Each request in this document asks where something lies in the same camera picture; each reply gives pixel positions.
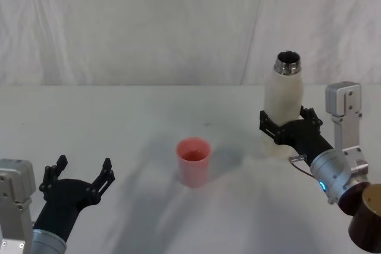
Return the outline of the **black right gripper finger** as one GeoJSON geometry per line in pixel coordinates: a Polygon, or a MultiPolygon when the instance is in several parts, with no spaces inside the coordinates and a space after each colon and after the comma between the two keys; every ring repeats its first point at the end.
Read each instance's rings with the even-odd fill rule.
{"type": "Polygon", "coordinates": [[[264,110],[260,112],[259,129],[268,135],[268,137],[270,137],[274,143],[283,142],[282,128],[272,122],[264,110]]]}
{"type": "Polygon", "coordinates": [[[299,123],[299,130],[302,133],[319,133],[320,127],[323,122],[317,116],[314,108],[305,108],[301,106],[300,113],[301,119],[299,123]]]}

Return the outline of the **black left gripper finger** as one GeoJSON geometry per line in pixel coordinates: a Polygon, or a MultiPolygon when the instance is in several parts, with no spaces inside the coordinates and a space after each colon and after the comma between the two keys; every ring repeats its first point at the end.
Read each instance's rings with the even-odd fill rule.
{"type": "Polygon", "coordinates": [[[58,180],[58,177],[63,172],[68,164],[67,157],[61,155],[55,165],[46,166],[43,176],[43,181],[39,186],[41,192],[47,192],[52,188],[53,184],[58,180]]]}
{"type": "Polygon", "coordinates": [[[115,175],[112,167],[113,166],[111,160],[109,158],[105,158],[99,176],[97,176],[94,182],[88,187],[90,204],[98,204],[101,200],[102,195],[115,180],[115,175]]]}

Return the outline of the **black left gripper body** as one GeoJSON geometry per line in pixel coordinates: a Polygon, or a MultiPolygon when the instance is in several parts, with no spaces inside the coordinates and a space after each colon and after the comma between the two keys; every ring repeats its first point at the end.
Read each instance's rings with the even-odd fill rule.
{"type": "Polygon", "coordinates": [[[99,190],[93,184],[75,179],[42,183],[45,205],[33,228],[50,232],[65,242],[76,223],[80,212],[99,203],[99,190]]]}

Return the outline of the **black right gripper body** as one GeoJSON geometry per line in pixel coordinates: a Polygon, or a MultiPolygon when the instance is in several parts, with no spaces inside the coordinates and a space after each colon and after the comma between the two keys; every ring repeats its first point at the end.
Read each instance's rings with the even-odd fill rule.
{"type": "Polygon", "coordinates": [[[276,130],[275,143],[288,145],[299,155],[305,155],[305,162],[311,165],[313,161],[333,146],[321,135],[321,120],[294,120],[276,130]]]}

